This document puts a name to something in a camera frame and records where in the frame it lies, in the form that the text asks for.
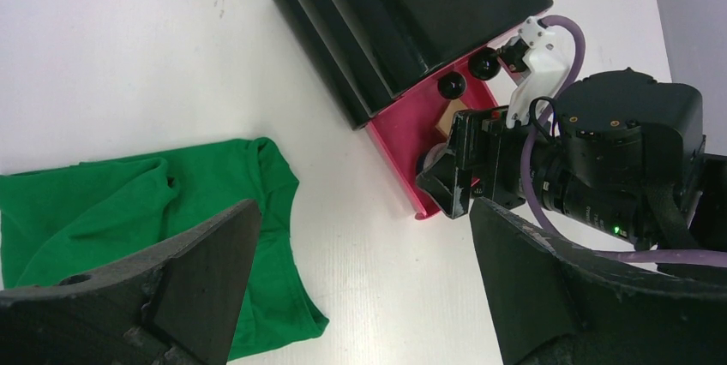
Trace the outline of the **pink round makeup puff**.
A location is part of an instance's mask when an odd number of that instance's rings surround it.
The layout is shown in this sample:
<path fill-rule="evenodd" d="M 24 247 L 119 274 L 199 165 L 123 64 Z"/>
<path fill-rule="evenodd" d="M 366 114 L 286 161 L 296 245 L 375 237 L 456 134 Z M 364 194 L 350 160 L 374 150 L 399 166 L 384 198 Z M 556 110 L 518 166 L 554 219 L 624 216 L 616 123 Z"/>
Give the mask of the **pink round makeup puff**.
<path fill-rule="evenodd" d="M 444 151 L 446 147 L 447 145 L 445 143 L 440 143 L 434 145 L 427 152 L 422 153 L 417 159 L 415 165 L 415 174 L 418 176 L 425 169 L 434 164 L 441 157 L 442 151 Z"/>

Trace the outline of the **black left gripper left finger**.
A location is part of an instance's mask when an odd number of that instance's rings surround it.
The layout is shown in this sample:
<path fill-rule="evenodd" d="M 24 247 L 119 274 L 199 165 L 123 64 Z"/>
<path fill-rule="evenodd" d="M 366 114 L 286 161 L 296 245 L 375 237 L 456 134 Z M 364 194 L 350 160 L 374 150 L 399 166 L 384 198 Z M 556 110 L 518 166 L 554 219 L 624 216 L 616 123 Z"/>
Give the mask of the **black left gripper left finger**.
<path fill-rule="evenodd" d="M 58 284 L 4 290 L 2 363 L 226 363 L 260 229 L 243 200 Z"/>

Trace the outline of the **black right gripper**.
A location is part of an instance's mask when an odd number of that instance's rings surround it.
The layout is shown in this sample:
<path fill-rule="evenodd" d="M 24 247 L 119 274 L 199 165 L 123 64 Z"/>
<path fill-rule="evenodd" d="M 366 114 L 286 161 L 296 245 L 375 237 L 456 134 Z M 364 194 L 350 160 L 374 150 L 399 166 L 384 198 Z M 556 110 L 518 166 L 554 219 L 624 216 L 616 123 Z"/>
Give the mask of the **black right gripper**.
<path fill-rule="evenodd" d="M 504 107 L 460 111 L 454 116 L 452 149 L 418 176 L 415 184 L 448 218 L 469 213 L 472 198 L 486 198 L 507 209 L 526 202 L 521 154 L 528 127 L 509 129 Z M 560 145 L 536 137 L 530 178 L 537 202 L 547 210 L 560 208 Z"/>

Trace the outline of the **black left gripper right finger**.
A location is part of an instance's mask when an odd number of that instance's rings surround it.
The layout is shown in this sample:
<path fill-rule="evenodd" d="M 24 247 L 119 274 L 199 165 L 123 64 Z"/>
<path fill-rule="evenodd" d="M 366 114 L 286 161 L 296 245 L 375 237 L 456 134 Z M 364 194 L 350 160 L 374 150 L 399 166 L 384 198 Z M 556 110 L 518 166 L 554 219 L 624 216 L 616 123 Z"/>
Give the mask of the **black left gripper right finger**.
<path fill-rule="evenodd" d="M 486 199 L 470 222 L 504 363 L 725 363 L 724 284 L 598 257 Z"/>

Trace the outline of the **black drawer organizer box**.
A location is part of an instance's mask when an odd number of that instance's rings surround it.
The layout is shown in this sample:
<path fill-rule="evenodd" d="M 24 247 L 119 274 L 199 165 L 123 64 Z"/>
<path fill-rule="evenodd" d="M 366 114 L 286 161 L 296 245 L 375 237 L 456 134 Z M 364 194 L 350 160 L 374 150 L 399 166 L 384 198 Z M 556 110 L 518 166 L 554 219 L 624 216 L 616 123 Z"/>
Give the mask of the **black drawer organizer box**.
<path fill-rule="evenodd" d="M 354 129 L 553 0 L 274 0 Z"/>

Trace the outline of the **pink bottom drawer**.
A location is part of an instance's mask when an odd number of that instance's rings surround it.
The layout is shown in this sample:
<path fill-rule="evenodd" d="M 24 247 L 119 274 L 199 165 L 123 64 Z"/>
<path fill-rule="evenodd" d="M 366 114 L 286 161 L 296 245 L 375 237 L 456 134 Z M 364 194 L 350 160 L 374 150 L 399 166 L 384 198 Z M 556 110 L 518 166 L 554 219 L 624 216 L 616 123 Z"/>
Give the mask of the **pink bottom drawer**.
<path fill-rule="evenodd" d="M 496 99 L 485 82 L 469 75 L 465 78 L 466 92 L 459 99 L 466 110 L 496 106 Z M 438 93 L 437 80 L 427 78 L 407 90 L 366 126 L 411 202 L 416 220 L 425 220 L 440 212 L 432 199 L 417 188 L 415 165 L 422 153 L 447 139 L 436 129 L 436 122 L 450 101 Z"/>

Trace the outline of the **tan square makeup sponge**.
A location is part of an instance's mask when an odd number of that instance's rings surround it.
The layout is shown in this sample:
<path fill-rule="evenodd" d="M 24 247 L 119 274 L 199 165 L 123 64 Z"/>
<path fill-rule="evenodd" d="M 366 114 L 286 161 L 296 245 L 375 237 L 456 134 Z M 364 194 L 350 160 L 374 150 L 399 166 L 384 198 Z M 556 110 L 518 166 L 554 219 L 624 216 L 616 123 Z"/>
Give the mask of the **tan square makeup sponge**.
<path fill-rule="evenodd" d="M 436 129 L 445 137 L 449 136 L 453 127 L 454 115 L 466 109 L 460 99 L 451 100 L 436 122 Z"/>

